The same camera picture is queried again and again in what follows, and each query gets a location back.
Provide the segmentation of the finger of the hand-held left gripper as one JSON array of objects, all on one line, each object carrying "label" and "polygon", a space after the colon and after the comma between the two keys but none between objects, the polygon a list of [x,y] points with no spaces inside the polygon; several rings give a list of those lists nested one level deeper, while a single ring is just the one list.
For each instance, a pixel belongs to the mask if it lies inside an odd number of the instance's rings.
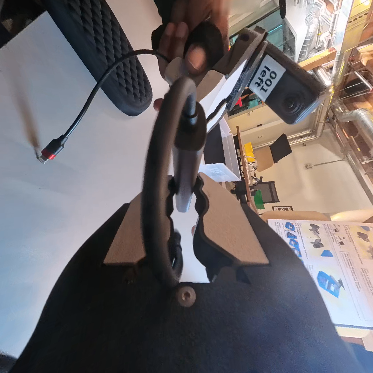
[{"label": "finger of the hand-held left gripper", "polygon": [[216,87],[224,85],[226,77],[216,70],[210,70],[201,80],[201,98],[209,95]]},{"label": "finger of the hand-held left gripper", "polygon": [[182,77],[189,77],[184,58],[176,57],[166,67],[164,79],[169,85]]}]

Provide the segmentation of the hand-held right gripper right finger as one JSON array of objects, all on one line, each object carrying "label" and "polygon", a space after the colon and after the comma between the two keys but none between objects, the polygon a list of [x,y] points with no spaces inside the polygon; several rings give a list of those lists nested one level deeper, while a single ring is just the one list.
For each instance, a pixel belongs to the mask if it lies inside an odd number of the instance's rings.
[{"label": "hand-held right gripper right finger", "polygon": [[241,204],[205,173],[194,187],[198,219],[193,252],[210,282],[252,284],[249,268],[269,264]]}]

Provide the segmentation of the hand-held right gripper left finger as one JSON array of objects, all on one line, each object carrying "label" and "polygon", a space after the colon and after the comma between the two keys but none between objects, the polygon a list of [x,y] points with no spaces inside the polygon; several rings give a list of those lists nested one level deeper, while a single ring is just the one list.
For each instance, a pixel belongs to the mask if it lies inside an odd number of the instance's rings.
[{"label": "hand-held right gripper left finger", "polygon": [[[167,177],[169,195],[166,201],[166,237],[172,268],[179,276],[183,270],[181,235],[174,227],[171,214],[173,212],[173,196],[175,194],[174,177]],[[146,257],[141,228],[141,197],[139,193],[130,202],[128,210],[121,222],[114,240],[103,261],[105,265],[129,266],[137,265]]]}]

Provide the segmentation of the clear plastic bin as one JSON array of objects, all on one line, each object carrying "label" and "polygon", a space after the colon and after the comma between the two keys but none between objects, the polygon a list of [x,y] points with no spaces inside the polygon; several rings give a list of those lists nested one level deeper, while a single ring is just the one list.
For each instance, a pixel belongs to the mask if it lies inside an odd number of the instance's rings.
[{"label": "clear plastic bin", "polygon": [[225,118],[207,133],[198,172],[217,183],[241,181],[234,137]]}]

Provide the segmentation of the person's left hand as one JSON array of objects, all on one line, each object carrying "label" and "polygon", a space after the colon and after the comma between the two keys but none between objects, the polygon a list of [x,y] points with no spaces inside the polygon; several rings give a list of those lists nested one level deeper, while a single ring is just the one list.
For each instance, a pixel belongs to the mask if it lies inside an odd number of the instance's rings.
[{"label": "person's left hand", "polygon": [[213,24],[220,32],[224,53],[229,50],[229,14],[231,1],[228,0],[178,0],[154,1],[164,26],[155,48],[159,53],[173,60],[184,57],[190,75],[199,75],[208,66],[206,48],[191,44],[184,51],[191,32],[202,22]]}]

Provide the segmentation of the black mesh office chair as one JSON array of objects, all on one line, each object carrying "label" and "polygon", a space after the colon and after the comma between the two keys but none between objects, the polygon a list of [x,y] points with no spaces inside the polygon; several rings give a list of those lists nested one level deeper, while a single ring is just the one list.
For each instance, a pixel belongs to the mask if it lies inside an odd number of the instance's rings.
[{"label": "black mesh office chair", "polygon": [[[261,181],[255,185],[249,186],[250,196],[253,197],[254,191],[260,189],[263,195],[264,204],[279,203],[279,198],[274,181]],[[231,193],[236,195],[238,198],[248,196],[246,184],[244,181],[237,181],[235,188],[231,189]]]}]

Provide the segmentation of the white document stand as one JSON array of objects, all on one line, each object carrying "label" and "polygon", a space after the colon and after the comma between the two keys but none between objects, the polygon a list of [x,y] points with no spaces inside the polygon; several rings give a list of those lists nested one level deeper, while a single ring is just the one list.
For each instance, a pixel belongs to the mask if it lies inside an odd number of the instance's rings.
[{"label": "white document stand", "polygon": [[303,262],[336,326],[373,327],[373,225],[268,219]]}]

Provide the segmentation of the silver metal duct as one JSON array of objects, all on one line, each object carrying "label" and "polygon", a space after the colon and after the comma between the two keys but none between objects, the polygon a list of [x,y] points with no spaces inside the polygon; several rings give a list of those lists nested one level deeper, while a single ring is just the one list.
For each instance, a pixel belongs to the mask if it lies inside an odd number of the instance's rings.
[{"label": "silver metal duct", "polygon": [[368,109],[359,108],[351,111],[337,111],[335,115],[340,122],[354,122],[359,133],[373,140],[373,115]]}]

